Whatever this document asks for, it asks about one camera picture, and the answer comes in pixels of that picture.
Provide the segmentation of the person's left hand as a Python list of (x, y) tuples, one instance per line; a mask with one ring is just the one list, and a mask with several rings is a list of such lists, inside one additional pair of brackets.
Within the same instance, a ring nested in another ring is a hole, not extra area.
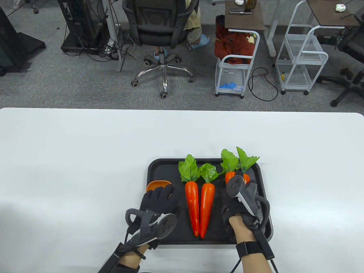
[(125, 238), (119, 251), (122, 254), (135, 252), (143, 245), (155, 249), (177, 225), (177, 202), (178, 196), (171, 184), (147, 191), (139, 209), (126, 211), (127, 235), (131, 238)]

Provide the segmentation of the person's right hand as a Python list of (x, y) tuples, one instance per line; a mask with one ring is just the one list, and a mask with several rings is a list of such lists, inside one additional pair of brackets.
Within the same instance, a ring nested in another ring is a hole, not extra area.
[(236, 174), (227, 181), (223, 198), (222, 215), (225, 223), (228, 224), (231, 217), (238, 215), (250, 231), (265, 233), (270, 204), (259, 195), (257, 183), (247, 182), (243, 176)]

